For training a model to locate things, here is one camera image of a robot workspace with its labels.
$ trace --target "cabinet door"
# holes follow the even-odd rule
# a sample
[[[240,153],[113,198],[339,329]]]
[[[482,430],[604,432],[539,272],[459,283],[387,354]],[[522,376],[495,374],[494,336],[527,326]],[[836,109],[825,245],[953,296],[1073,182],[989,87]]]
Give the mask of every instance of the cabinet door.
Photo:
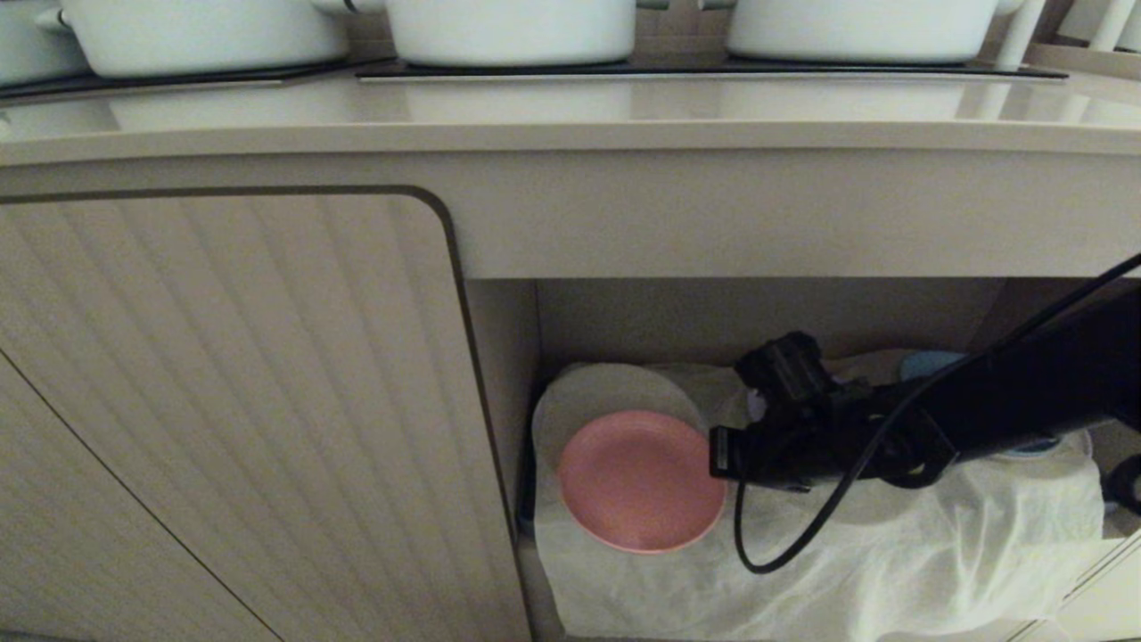
[[[348,194],[0,211],[0,342],[278,635],[528,637],[431,206]]]
[[[0,631],[107,642],[276,640],[2,358]]]

